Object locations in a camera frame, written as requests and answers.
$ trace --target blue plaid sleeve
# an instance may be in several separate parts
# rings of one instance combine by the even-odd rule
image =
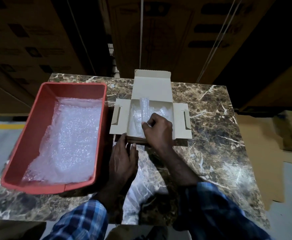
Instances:
[[[188,230],[192,239],[262,239],[271,237],[218,188],[208,182],[180,192],[176,230]]]
[[[43,240],[103,240],[108,226],[107,210],[89,200],[64,214]]]

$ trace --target yellow floor line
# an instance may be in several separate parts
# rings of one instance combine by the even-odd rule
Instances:
[[[24,124],[0,124],[0,130],[18,130],[23,129]]]

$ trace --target person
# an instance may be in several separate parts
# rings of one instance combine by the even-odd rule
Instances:
[[[166,165],[180,191],[179,215],[173,227],[188,230],[197,239],[271,239],[260,227],[245,217],[234,202],[218,188],[203,181],[173,150],[173,125],[153,113],[142,123],[146,140]],[[44,240],[104,239],[107,212],[132,175],[138,169],[136,145],[126,148],[126,134],[113,147],[109,162],[109,180],[87,202],[64,214]]]

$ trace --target concrete floor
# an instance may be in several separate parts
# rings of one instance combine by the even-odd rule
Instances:
[[[12,122],[9,119],[0,121],[0,124],[23,124],[24,122]],[[5,162],[8,160],[11,150],[13,149],[21,129],[0,129],[0,174],[2,172]],[[285,202],[273,202],[267,216],[270,220],[271,230],[269,233],[277,240],[292,239],[292,163],[284,163],[284,187],[285,187]],[[48,222],[44,235],[47,235],[54,222]],[[109,225],[107,232],[109,232],[115,225]],[[136,227],[133,235],[146,235],[150,227],[141,226]],[[186,239],[187,233],[176,233],[171,228],[168,230],[168,240]]]

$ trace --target red plastic bin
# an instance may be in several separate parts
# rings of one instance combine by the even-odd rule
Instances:
[[[57,194],[93,184],[100,174],[103,159],[104,136],[107,121],[107,86],[103,83],[45,82],[40,86],[26,125],[12,151],[10,161],[1,178],[1,185],[28,194]],[[46,185],[43,182],[22,182],[28,165],[39,155],[42,137],[52,123],[56,97],[102,99],[94,173],[88,181]]]

